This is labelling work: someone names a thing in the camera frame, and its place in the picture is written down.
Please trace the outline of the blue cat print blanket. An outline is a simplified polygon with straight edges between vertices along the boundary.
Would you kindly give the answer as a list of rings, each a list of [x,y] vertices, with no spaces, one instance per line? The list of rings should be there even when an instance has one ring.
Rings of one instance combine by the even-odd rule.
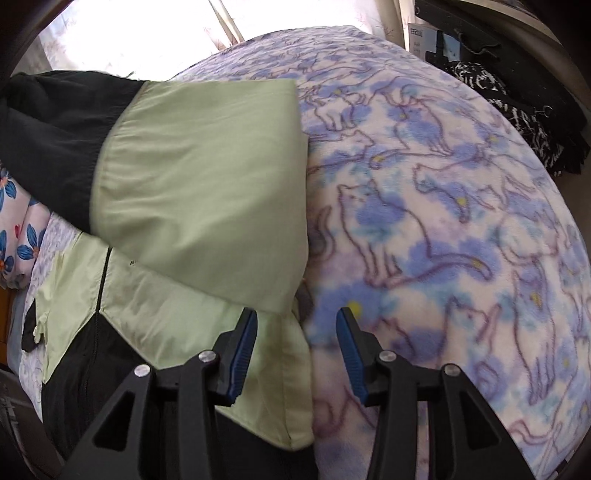
[[[308,139],[297,312],[317,478],[365,478],[378,426],[346,375],[343,307],[411,364],[458,365],[532,478],[556,475],[590,430],[590,265],[542,162],[467,85],[353,28],[270,33],[168,82],[276,79],[297,85]],[[52,213],[28,309],[76,235]],[[23,350],[41,421],[42,366]]]

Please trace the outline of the green and black hooded jacket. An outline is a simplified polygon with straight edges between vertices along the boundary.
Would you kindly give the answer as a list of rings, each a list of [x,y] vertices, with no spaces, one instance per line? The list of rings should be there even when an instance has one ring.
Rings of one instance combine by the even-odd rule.
[[[136,366],[183,365],[249,308],[242,394],[215,409],[224,479],[317,478],[294,81],[19,73],[1,91],[1,161],[77,232],[22,335],[43,361],[41,418],[64,467]]]

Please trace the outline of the white floral curtain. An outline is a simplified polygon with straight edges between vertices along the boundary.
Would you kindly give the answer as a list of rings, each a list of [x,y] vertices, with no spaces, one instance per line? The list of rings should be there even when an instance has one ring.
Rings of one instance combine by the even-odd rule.
[[[236,43],[277,30],[351,25],[406,41],[401,1],[74,1],[35,38],[32,72],[94,70],[165,80]]]

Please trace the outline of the white cardboard box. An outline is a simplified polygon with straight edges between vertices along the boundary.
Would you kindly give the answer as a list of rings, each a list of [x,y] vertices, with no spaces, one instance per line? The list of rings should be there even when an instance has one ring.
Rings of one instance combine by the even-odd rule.
[[[461,43],[442,30],[424,24],[409,23],[407,49],[420,59],[446,66],[461,59]]]

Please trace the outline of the black white patterned cloth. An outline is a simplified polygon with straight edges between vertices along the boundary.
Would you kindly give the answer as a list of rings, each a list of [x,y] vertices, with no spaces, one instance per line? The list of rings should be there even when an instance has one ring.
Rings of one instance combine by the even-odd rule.
[[[566,172],[565,147],[550,131],[543,109],[512,99],[503,82],[480,63],[447,62],[443,70],[493,105],[520,133],[552,177],[557,178]]]

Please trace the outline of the white blue flower quilt roll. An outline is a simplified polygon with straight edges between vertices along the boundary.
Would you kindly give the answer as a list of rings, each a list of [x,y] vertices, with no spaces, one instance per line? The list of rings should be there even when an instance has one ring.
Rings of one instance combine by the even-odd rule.
[[[1,167],[1,286],[24,289],[40,253],[50,211]]]

